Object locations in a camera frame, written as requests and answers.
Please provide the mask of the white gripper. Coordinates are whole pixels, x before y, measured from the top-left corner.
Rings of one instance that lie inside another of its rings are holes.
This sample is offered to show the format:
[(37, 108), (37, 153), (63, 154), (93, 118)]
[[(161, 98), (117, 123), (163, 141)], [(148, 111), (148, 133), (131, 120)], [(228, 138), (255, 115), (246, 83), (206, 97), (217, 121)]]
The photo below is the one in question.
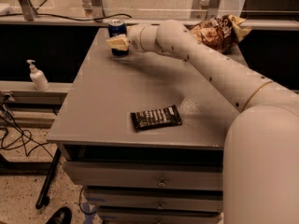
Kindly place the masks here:
[(141, 25), (133, 25), (127, 28), (126, 35), (116, 35), (107, 40), (107, 45), (112, 49), (126, 51), (130, 49), (136, 52), (143, 52), (141, 45), (141, 34), (144, 27)]

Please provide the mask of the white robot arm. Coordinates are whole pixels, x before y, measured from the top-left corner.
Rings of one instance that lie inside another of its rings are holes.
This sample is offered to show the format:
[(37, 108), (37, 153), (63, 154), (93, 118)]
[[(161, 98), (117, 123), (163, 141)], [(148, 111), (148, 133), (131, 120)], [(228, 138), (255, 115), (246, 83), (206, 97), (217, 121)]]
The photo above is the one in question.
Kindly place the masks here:
[(299, 223), (298, 94), (209, 48), (179, 21), (134, 25), (107, 43), (188, 61), (238, 110), (224, 144), (224, 224)]

